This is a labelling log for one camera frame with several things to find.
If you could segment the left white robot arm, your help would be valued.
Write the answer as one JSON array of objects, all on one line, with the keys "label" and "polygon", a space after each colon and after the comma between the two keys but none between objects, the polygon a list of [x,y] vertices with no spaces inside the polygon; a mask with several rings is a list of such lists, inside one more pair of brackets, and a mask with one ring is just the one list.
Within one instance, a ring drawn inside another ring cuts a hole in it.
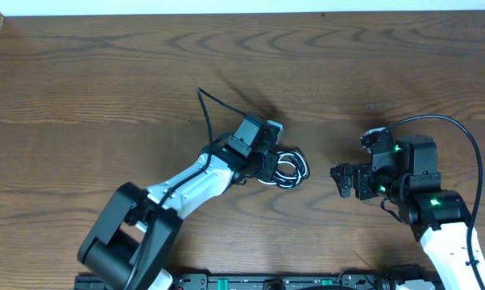
[{"label": "left white robot arm", "polygon": [[78,261],[110,289],[169,289],[173,277],[164,267],[183,221],[244,178],[270,178],[282,132],[278,122],[248,115],[169,180],[147,188],[123,184],[81,244]]}]

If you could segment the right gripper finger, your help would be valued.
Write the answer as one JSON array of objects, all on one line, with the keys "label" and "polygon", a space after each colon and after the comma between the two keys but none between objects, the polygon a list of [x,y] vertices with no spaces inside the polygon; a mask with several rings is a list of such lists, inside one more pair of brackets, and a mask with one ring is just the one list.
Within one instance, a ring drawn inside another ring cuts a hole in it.
[{"label": "right gripper finger", "polygon": [[350,163],[339,164],[336,166],[336,169],[339,171],[352,172],[354,170],[354,165]]},{"label": "right gripper finger", "polygon": [[337,185],[339,195],[342,198],[350,197],[353,187],[354,169],[352,167],[333,167],[330,176]]}]

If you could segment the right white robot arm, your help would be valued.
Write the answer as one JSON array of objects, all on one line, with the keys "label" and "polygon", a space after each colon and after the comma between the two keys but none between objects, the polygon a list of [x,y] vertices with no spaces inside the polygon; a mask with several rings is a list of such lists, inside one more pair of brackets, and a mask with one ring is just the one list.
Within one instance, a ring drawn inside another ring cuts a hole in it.
[{"label": "right white robot arm", "polygon": [[471,214],[454,190],[441,188],[437,146],[427,135],[394,139],[390,132],[361,138],[371,153],[367,164],[339,164],[330,170],[341,197],[382,197],[398,207],[394,218],[410,226],[446,289],[485,289],[485,259]]}]

